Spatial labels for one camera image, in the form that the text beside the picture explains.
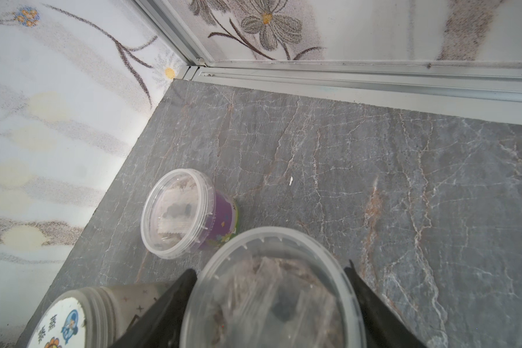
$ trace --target plastic container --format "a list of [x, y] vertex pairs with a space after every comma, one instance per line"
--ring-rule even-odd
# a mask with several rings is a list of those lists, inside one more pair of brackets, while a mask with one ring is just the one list
[[197, 279], [181, 348], [365, 348], [354, 290], [309, 236], [261, 227], [224, 245]]
[[67, 291], [44, 313], [27, 347], [107, 348], [166, 289], [167, 284], [154, 283]]
[[147, 249], [172, 259], [199, 248], [218, 248], [236, 235], [238, 209], [195, 169], [176, 169], [153, 187], [141, 215]]

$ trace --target clear plastic lid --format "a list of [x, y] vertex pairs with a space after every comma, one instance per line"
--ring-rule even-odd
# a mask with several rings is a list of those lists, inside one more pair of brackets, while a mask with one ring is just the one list
[[175, 258], [205, 239], [206, 217], [213, 213], [214, 188], [193, 169], [176, 169], [153, 187], [141, 216], [141, 237], [149, 251]]
[[330, 253], [305, 234], [261, 227], [221, 248], [188, 301], [183, 348], [363, 348], [354, 290]]

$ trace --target flower stem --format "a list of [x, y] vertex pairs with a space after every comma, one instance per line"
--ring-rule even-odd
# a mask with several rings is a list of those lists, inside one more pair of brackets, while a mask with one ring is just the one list
[[[141, 89], [143, 90], [143, 92], [145, 92], [145, 94], [147, 95], [147, 98], [149, 100], [149, 105], [151, 107], [153, 107], [153, 102], [151, 101], [151, 95], [149, 94], [149, 90], [147, 89], [147, 86], [145, 85], [145, 82], [143, 81], [143, 79], [141, 78], [141, 75], [139, 75], [139, 73], [131, 66], [130, 62], [128, 61], [127, 57], [126, 57], [126, 54], [129, 55], [133, 60], [135, 60], [136, 62], [138, 62], [139, 64], [143, 65], [143, 66], [146, 66], [148, 68], [153, 68], [153, 66], [145, 63], [144, 61], [142, 61], [141, 59], [137, 58], [136, 56], [134, 56], [132, 53], [131, 53], [131, 48], [127, 48], [126, 46], [122, 45], [120, 43], [120, 41], [118, 41], [116, 38], [114, 38], [112, 35], [110, 35], [106, 30], [104, 30], [103, 28], [99, 27], [97, 24], [94, 24], [84, 18], [81, 18], [79, 16], [76, 16], [74, 15], [73, 13], [70, 13], [68, 11], [65, 11], [65, 10], [62, 10], [61, 8], [58, 8], [58, 7], [54, 7], [52, 5], [48, 5], [48, 4], [44, 4], [46, 7], [48, 8], [51, 8], [55, 11], [58, 11], [60, 13], [63, 13], [65, 14], [66, 16], [68, 17], [71, 17], [71, 18], [74, 18], [80, 22], [83, 22], [95, 29], [97, 29], [98, 31], [100, 31], [101, 33], [103, 33], [104, 35], [106, 35], [109, 39], [111, 39], [114, 44], [116, 45], [116, 48], [118, 49], [118, 53], [120, 55], [120, 58], [122, 59], [122, 62], [124, 63], [124, 65], [126, 66], [126, 68], [130, 71], [130, 73], [133, 75], [133, 77], [135, 77], [135, 79], [137, 80], [137, 83], [139, 83], [139, 86], [141, 87]], [[154, 41], [154, 39], [152, 40], [149, 40], [148, 43], [146, 43], [144, 46], [147, 47], [148, 45], [150, 45], [152, 42]]]
[[126, 47], [124, 46], [124, 48], [128, 51], [132, 51], [132, 52], [135, 52], [135, 51], [140, 51], [140, 50], [143, 50], [145, 47], [151, 45], [156, 39], [158, 39], [159, 37], [158, 36], [154, 36], [152, 39], [150, 39], [149, 41], [147, 41], [146, 44], [144, 45], [141, 45], [139, 47], [135, 47], [135, 48], [130, 48], [130, 47]]
[[223, 29], [223, 30], [228, 34], [228, 37], [231, 37], [231, 38], [235, 39], [236, 41], [238, 41], [240, 44], [246, 46], [246, 44], [244, 44], [244, 43], [243, 43], [242, 41], [240, 41], [237, 37], [235, 37], [234, 35], [232, 35], [228, 30], [226, 30], [226, 28], [223, 27], [222, 24], [220, 24], [219, 20], [216, 19], [216, 16], [213, 16], [213, 18], [215, 18], [215, 22], [216, 22], [216, 24], [218, 24], [219, 27], [221, 27], [221, 28], [222, 28], [222, 29]]
[[324, 49], [324, 47], [310, 47], [310, 48], [307, 48], [305, 50], [303, 50], [302, 52], [299, 52], [296, 57], [294, 57], [294, 60], [299, 60], [301, 57], [303, 57], [303, 55], [305, 55], [307, 52], [311, 52], [311, 51], [314, 51], [314, 50], [322, 50]]
[[232, 23], [232, 19], [229, 19], [230, 20], [230, 25], [232, 26], [232, 28], [234, 29], [234, 31], [236, 31], [236, 34], [238, 34], [238, 36], [242, 39], [243, 42], [245, 42], [245, 46], [247, 46], [251, 51], [253, 52], [256, 52], [257, 54], [259, 55], [262, 55], [263, 57], [267, 58], [267, 59], [270, 59], [270, 60], [276, 60], [274, 58], [271, 58], [269, 56], [267, 56], [265, 53], [259, 51], [257, 48], [255, 48], [255, 46], [253, 46], [252, 44], [249, 43], [249, 41], [242, 35], [242, 33], [240, 33], [240, 31], [238, 30], [238, 28], [234, 25], [234, 23]]
[[282, 45], [282, 47], [284, 48], [284, 52], [286, 53], [286, 60], [290, 60], [290, 53], [288, 52], [286, 44], [284, 42], [281, 42], [280, 44]]
[[232, 35], [229, 35], [229, 34], [225, 34], [225, 33], [216, 32], [216, 31], [210, 33], [209, 36], [208, 36], [207, 38], [211, 38], [211, 37], [213, 37], [213, 36], [224, 36], [224, 37], [227, 37], [227, 38], [233, 38], [233, 39], [235, 39], [236, 41], [238, 41], [240, 44], [242, 44], [242, 45], [244, 45], [244, 46], [246, 45], [246, 44], [244, 44], [242, 41], [240, 41], [239, 38], [237, 38], [237, 37], [235, 37], [235, 36], [232, 36]]

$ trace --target marble tile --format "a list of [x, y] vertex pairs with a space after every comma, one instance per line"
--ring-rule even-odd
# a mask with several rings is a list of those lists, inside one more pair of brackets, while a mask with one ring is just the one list
[[429, 347], [522, 346], [522, 126], [175, 81], [17, 346], [61, 293], [176, 278], [141, 242], [149, 190], [195, 168], [241, 226], [286, 226], [352, 260]]

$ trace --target white label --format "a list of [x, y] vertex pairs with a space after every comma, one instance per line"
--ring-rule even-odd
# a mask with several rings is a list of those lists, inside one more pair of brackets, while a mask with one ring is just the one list
[[27, 348], [85, 347], [84, 309], [73, 297], [58, 301], [44, 314]]

